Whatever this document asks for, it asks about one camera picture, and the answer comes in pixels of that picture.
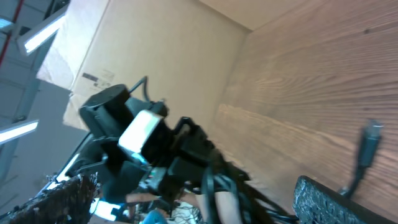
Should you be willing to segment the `cardboard box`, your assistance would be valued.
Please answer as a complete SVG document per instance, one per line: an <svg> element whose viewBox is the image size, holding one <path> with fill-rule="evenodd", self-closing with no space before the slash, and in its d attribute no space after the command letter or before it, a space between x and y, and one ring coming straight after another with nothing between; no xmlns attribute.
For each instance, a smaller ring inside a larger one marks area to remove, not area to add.
<svg viewBox="0 0 398 224"><path fill-rule="evenodd" d="M208 129L247 34L200 1L71 1L37 77L70 92L62 114L74 128L91 95L147 77L169 124L188 116Z"/></svg>

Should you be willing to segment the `ceiling light fixture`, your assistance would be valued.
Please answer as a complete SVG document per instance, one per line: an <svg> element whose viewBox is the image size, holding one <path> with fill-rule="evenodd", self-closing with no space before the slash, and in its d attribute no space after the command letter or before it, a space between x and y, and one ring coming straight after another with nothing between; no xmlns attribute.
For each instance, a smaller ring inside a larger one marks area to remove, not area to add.
<svg viewBox="0 0 398 224"><path fill-rule="evenodd" d="M46 19L16 39L16 44L22 55L29 56L57 33L65 21L69 2L55 1L54 11Z"/></svg>
<svg viewBox="0 0 398 224"><path fill-rule="evenodd" d="M1 127L1 144L15 140L26 134L34 132L39 125L39 120L25 120Z"/></svg>

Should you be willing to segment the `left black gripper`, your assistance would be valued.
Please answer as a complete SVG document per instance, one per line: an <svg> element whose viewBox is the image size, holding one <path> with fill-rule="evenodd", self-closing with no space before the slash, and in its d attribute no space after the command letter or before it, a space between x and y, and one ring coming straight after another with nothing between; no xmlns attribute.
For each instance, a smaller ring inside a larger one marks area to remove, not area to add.
<svg viewBox="0 0 398 224"><path fill-rule="evenodd" d="M201 189L212 171L232 180L247 181L245 171L226 162L221 152L191 118L182 117L174 129L161 119L146 140L146 188L166 202L177 198L181 190Z"/></svg>

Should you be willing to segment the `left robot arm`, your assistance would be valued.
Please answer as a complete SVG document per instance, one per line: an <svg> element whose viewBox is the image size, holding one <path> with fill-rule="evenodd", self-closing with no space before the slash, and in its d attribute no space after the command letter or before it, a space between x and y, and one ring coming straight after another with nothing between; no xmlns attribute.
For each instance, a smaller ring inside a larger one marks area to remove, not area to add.
<svg viewBox="0 0 398 224"><path fill-rule="evenodd" d="M67 174L96 174L108 202L138 191L171 203L184 189L210 198L247 190L248 175L224 160L201 126L189 117L167 125L161 101L139 100L115 85L89 97L79 114L91 135Z"/></svg>

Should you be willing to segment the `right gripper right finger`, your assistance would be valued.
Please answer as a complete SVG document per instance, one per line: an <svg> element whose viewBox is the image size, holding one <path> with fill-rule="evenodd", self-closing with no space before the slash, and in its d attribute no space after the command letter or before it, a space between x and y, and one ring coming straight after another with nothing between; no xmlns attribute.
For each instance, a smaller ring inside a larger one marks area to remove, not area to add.
<svg viewBox="0 0 398 224"><path fill-rule="evenodd" d="M292 207L300 223L396 224L305 175L297 179Z"/></svg>

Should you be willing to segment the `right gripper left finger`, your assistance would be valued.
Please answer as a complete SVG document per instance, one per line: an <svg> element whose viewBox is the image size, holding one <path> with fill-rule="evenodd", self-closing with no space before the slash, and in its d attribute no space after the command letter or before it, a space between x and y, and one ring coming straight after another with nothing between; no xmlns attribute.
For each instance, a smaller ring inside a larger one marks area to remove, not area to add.
<svg viewBox="0 0 398 224"><path fill-rule="evenodd" d="M90 222L90 208L99 194L96 174L79 174L1 216L4 224L55 224Z"/></svg>

